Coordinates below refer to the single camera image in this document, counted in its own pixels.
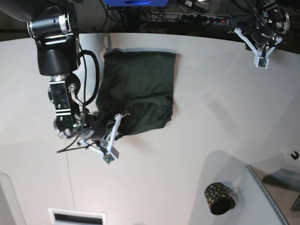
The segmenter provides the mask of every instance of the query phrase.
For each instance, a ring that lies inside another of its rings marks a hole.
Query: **blue device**
[[[118,6],[157,6],[164,7],[169,0],[105,0],[110,7]]]

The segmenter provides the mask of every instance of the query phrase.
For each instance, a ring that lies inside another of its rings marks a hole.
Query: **black cup with yellow dots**
[[[229,196],[227,188],[222,183],[213,183],[205,190],[205,197],[214,215],[222,215],[235,207],[234,200]]]

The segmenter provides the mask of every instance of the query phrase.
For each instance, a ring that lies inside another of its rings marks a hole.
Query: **power strip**
[[[216,26],[229,26],[230,21],[228,20],[230,16],[226,15],[213,15],[206,13],[170,13],[165,12],[159,14],[159,12],[155,12],[155,14],[151,13],[152,20],[156,22],[191,22],[193,24],[202,24],[202,25],[216,25]]]

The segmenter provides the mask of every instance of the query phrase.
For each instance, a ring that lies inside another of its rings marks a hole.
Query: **tabletop surface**
[[[209,184],[236,188],[248,164],[267,174],[298,168],[288,156],[300,145],[300,56],[276,51],[266,70],[243,44],[224,40],[113,33],[80,41],[101,71],[115,48],[176,53],[172,120],[116,141],[120,159],[109,166],[92,151],[56,154],[67,142],[53,129],[50,79],[39,74],[35,43],[1,42],[0,172],[27,224],[50,224],[47,209],[55,208],[102,212],[108,225],[218,225],[204,196]],[[95,70],[89,57],[87,64],[90,94]],[[74,73],[83,81],[83,63]]]

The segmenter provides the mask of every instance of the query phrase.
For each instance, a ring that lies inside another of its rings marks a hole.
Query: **dark green cloth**
[[[125,110],[121,135],[163,128],[173,113],[176,55],[166,52],[119,52],[104,56],[104,80],[97,107],[107,119]]]

